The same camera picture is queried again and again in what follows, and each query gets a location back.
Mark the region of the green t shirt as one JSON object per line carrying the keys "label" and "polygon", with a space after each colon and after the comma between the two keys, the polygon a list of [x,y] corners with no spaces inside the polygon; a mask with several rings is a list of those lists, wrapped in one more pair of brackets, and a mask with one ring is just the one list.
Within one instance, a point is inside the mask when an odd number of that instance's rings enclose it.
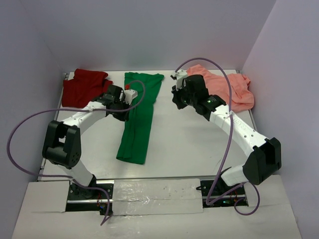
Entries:
{"label": "green t shirt", "polygon": [[150,133],[153,122],[154,104],[159,94],[164,75],[145,73],[125,73],[125,85],[138,92],[133,104],[139,102],[143,96],[143,86],[146,94],[142,102],[129,111],[129,120],[125,122],[125,128],[121,139],[116,159],[134,163],[145,164]]}

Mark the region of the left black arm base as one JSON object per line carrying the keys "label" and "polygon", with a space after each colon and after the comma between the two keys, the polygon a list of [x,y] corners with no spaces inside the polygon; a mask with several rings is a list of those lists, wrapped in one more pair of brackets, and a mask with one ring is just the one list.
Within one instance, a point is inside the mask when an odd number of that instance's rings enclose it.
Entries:
{"label": "left black arm base", "polygon": [[101,216],[104,216],[107,212],[107,206],[109,205],[109,211],[107,213],[110,216],[112,211],[112,196],[114,182],[98,183],[95,176],[93,176],[92,182],[89,187],[98,187],[105,190],[110,199],[110,203],[107,201],[107,196],[104,192],[97,189],[84,189],[74,183],[70,183],[69,191],[66,203],[66,212],[99,212]]}

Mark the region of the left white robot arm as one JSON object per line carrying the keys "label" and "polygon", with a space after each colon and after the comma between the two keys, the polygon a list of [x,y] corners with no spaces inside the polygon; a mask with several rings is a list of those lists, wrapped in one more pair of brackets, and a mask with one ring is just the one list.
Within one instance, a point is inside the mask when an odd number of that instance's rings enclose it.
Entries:
{"label": "left white robot arm", "polygon": [[119,121],[129,119],[129,108],[138,92],[111,85],[102,95],[91,100],[86,107],[63,121],[49,123],[42,156],[58,165],[80,186],[85,198],[93,198],[98,191],[95,176],[81,162],[81,134],[97,121],[112,115]]}

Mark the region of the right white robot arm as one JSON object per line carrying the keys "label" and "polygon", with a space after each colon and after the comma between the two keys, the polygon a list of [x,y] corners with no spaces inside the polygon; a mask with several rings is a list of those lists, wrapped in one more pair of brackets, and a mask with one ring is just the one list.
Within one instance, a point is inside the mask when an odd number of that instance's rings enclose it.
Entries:
{"label": "right white robot arm", "polygon": [[174,73],[171,78],[176,81],[172,87],[172,101],[177,108],[192,106],[199,115],[231,135],[248,157],[243,165],[221,173],[222,179],[216,183],[219,193],[227,195],[239,183],[259,185],[281,168],[281,143],[256,132],[231,112],[223,99],[209,94],[202,75]]}

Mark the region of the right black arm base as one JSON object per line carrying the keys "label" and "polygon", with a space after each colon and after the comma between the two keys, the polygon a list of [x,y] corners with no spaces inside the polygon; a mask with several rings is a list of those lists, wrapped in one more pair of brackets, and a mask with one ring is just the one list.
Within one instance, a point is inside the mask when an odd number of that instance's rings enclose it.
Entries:
{"label": "right black arm base", "polygon": [[[247,206],[248,203],[246,201],[246,193],[244,190],[244,187],[239,187],[233,192],[229,192],[228,194],[221,197],[219,200],[217,200],[212,205],[206,204],[206,198],[208,196],[209,190],[213,184],[214,180],[203,180],[200,179],[200,186],[196,187],[197,191],[201,192],[202,195],[202,205],[203,208],[218,208],[218,207],[233,207],[235,203],[237,203],[238,206]],[[234,186],[227,186],[222,179],[218,179],[216,186],[212,192],[212,195],[210,197],[210,201],[213,199],[216,199],[226,191],[232,189]]]}

